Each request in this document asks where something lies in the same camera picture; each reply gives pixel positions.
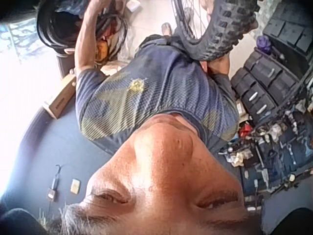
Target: tread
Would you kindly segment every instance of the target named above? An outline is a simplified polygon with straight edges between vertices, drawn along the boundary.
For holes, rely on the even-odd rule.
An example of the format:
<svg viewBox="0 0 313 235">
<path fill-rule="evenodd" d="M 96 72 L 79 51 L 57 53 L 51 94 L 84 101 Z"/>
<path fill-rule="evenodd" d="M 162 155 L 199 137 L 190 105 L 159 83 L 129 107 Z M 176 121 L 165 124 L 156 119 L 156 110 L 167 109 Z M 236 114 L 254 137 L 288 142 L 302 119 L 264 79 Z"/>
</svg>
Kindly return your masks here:
<svg viewBox="0 0 313 235">
<path fill-rule="evenodd" d="M 291 1 L 279 3 L 263 34 L 284 54 L 283 65 L 302 77 L 313 57 L 313 17 L 305 7 Z"/>
<path fill-rule="evenodd" d="M 249 30 L 257 9 L 257 0 L 215 0 L 211 22 L 204 35 L 195 40 L 184 22 L 181 0 L 174 2 L 182 43 L 189 55 L 200 61 L 212 61 L 230 52 Z"/>
<path fill-rule="evenodd" d="M 246 60 L 244 68 L 240 68 L 231 79 L 232 88 L 255 125 L 281 105 L 298 82 L 293 73 L 257 49 Z M 265 110 L 258 114 L 265 104 Z"/>
</svg>

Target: gray hair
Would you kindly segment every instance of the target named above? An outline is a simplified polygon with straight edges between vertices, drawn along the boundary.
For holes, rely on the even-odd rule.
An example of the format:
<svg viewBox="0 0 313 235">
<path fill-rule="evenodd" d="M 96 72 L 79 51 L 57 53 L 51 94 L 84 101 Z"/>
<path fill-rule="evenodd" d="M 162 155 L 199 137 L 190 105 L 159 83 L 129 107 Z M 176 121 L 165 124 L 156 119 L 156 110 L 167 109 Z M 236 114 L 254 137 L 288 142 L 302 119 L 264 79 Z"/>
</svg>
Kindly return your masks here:
<svg viewBox="0 0 313 235">
<path fill-rule="evenodd" d="M 100 235 L 105 220 L 101 217 L 87 216 L 78 204 L 66 206 L 61 217 L 47 224 L 50 235 Z"/>
</svg>

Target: stacked tires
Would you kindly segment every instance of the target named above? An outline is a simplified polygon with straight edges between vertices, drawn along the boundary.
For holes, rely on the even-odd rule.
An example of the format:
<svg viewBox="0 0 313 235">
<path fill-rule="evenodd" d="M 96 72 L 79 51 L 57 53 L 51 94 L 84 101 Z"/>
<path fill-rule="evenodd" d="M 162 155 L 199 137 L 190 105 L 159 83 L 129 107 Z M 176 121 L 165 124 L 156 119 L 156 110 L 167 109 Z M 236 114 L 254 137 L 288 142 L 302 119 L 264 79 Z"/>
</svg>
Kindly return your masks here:
<svg viewBox="0 0 313 235">
<path fill-rule="evenodd" d="M 231 80 L 232 87 L 256 125 L 275 114 L 307 72 L 313 53 L 313 21 L 303 6 L 281 2 L 263 34 L 285 60 L 278 62 L 255 49 Z"/>
<path fill-rule="evenodd" d="M 299 2 L 278 4 L 263 34 L 284 54 L 283 65 L 301 78 L 313 56 L 313 16 L 312 8 Z"/>
</svg>

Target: bicycle tire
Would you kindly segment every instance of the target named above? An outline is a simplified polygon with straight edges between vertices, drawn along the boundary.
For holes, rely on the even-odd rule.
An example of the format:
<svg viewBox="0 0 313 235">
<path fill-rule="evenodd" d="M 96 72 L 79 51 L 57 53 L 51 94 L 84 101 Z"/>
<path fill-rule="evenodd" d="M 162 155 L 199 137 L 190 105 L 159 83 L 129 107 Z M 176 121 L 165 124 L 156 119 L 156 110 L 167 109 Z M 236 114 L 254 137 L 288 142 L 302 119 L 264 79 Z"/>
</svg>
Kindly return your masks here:
<svg viewBox="0 0 313 235">
<path fill-rule="evenodd" d="M 258 10 L 257 0 L 215 0 L 205 33 L 194 39 L 181 0 L 172 1 L 181 41 L 190 57 L 199 61 L 212 61 L 229 53 L 249 31 Z"/>
</svg>

